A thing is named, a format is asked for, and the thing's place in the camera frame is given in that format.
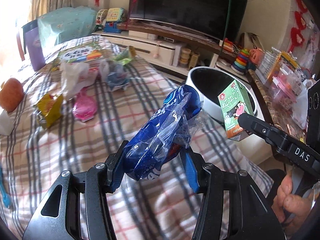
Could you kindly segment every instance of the black tv screen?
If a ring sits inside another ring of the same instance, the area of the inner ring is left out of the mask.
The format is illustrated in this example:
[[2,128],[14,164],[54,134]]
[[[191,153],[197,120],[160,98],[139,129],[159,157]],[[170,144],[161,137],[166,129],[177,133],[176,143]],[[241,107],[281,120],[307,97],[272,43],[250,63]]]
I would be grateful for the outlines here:
[[[229,0],[138,0],[130,18],[187,27],[220,40],[226,26]],[[226,37],[235,41],[247,0],[232,0]]]

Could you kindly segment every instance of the barcode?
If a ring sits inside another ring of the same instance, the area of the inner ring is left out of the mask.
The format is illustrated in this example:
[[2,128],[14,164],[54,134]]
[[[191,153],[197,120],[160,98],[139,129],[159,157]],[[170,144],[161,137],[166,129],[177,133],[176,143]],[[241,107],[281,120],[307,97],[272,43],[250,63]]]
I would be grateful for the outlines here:
[[166,143],[168,142],[172,132],[174,132],[174,129],[176,128],[176,126],[179,123],[181,116],[178,116],[178,119],[175,120],[173,123],[171,123],[170,125],[168,125],[166,128],[164,128],[159,134],[158,134],[158,138],[160,139],[160,141],[162,141],[163,146],[166,145]]

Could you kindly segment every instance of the blue plastic bag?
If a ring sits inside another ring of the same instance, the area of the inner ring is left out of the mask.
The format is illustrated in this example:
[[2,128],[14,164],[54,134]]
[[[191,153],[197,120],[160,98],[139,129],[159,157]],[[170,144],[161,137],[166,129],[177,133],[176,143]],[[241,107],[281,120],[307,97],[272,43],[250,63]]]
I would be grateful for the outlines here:
[[158,176],[161,166],[178,154],[168,157],[172,144],[189,147],[201,106],[193,87],[182,85],[172,91],[124,148],[125,173],[135,180]]

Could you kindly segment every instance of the plaid bedsheet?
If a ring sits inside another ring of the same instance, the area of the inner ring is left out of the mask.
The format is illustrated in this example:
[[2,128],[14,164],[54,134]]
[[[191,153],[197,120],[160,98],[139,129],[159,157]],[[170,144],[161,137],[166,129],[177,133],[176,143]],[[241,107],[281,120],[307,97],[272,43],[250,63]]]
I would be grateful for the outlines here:
[[[60,50],[91,40],[109,49],[110,55],[120,51],[105,38],[92,36],[56,46],[46,60],[51,62]],[[14,75],[23,83],[25,97],[10,114],[14,120],[12,134],[0,137],[4,185],[13,201],[12,209],[7,209],[0,196],[0,216],[19,239],[41,199],[63,170],[78,173],[105,161],[123,140],[130,140],[138,132],[176,88],[140,58],[131,64],[130,85],[125,92],[107,92],[100,80],[88,88],[88,95],[99,106],[94,119],[85,123],[76,121],[71,113],[74,104],[71,100],[63,103],[63,117],[49,130],[43,130],[36,122],[32,105],[45,93],[60,92],[60,83],[52,80],[50,67],[48,64],[35,73],[30,62],[26,62]],[[194,136],[191,146],[222,170],[247,170],[262,192],[268,194],[273,181],[246,159],[226,139],[224,129],[210,118]],[[135,182],[125,176],[121,187],[108,194],[107,199],[117,239],[125,240],[191,239],[201,203],[201,195],[195,195],[186,181],[179,157],[162,167],[158,179]],[[227,197],[224,203],[221,237],[227,233]],[[82,237],[87,239],[84,202],[81,221]]]

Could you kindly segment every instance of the green milk carton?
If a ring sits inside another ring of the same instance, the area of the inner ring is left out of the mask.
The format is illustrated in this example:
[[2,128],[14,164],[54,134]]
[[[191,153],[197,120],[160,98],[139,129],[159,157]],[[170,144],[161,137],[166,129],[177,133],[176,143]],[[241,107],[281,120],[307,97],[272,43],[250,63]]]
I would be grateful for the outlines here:
[[238,117],[243,113],[253,115],[249,95],[245,87],[234,80],[219,96],[227,137],[241,141],[251,133],[239,126]]

